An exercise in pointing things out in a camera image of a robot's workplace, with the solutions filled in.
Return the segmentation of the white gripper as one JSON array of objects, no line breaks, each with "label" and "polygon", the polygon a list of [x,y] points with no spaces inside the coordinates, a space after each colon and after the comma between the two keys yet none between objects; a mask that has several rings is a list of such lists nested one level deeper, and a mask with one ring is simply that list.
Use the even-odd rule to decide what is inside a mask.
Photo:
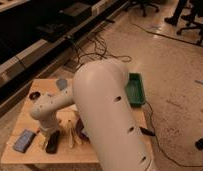
[{"label": "white gripper", "polygon": [[50,138],[49,136],[51,134],[55,133],[56,131],[60,130],[59,121],[52,122],[48,126],[40,125],[39,129],[40,129],[41,134],[43,135],[43,136],[41,136],[42,139],[40,140],[40,148],[42,150],[46,150],[48,140]]}]

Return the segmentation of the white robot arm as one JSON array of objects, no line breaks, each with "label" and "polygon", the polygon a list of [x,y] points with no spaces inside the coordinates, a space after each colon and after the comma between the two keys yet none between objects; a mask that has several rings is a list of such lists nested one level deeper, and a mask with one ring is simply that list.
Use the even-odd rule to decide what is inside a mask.
[{"label": "white robot arm", "polygon": [[56,113],[75,105],[103,171],[158,171],[126,96],[128,81],[129,71],[117,59],[89,62],[71,86],[39,97],[30,115],[48,132],[58,128]]}]

